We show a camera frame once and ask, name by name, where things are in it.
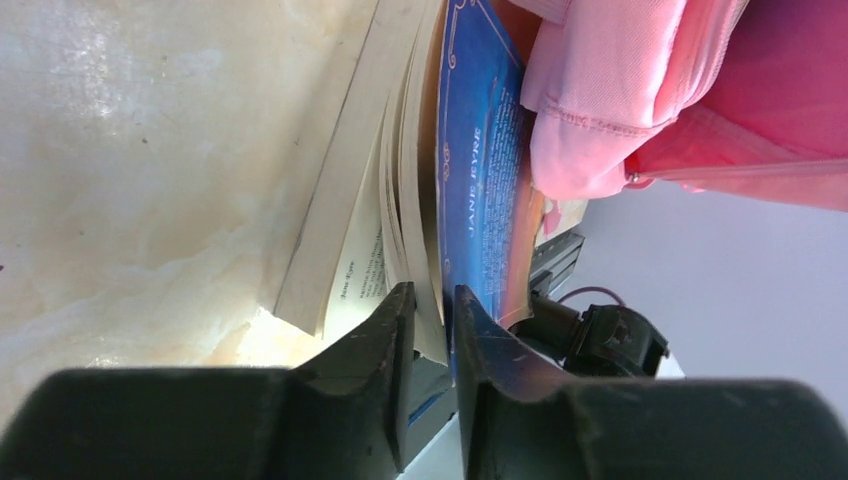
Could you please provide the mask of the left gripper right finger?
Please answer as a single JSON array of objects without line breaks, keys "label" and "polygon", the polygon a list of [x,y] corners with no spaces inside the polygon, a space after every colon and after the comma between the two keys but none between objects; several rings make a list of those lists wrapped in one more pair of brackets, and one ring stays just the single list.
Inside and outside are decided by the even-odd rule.
[{"label": "left gripper right finger", "polygon": [[453,299],[468,479],[843,479],[847,433],[780,379],[577,377]]}]

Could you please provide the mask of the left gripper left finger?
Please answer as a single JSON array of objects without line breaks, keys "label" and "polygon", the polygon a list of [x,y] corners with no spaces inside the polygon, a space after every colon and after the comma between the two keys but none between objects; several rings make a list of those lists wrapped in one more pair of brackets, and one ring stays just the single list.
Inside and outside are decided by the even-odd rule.
[{"label": "left gripper left finger", "polygon": [[70,369],[1,439],[5,479],[393,479],[405,468],[415,292],[293,368]]}]

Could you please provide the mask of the dark blue sunset book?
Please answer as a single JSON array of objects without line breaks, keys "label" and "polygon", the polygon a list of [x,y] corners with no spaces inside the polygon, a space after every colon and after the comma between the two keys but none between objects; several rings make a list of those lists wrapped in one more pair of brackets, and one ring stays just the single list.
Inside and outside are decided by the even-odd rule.
[{"label": "dark blue sunset book", "polygon": [[446,364],[437,231],[437,95],[447,1],[380,1],[272,311],[333,342],[397,284],[415,287],[414,347]]}]

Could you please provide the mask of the pink student backpack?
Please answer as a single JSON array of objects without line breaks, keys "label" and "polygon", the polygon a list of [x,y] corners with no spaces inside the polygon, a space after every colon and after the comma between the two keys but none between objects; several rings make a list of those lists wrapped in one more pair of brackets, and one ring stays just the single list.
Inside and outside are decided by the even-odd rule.
[{"label": "pink student backpack", "polygon": [[506,1],[556,200],[662,180],[847,207],[843,1]]}]

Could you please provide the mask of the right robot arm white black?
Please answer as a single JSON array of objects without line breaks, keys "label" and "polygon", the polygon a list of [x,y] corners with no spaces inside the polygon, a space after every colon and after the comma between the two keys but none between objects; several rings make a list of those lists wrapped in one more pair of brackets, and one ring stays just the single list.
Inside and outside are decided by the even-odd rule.
[{"label": "right robot arm white black", "polygon": [[509,331],[577,376],[683,379],[666,337],[642,314],[620,304],[579,312],[532,297],[533,315]]}]

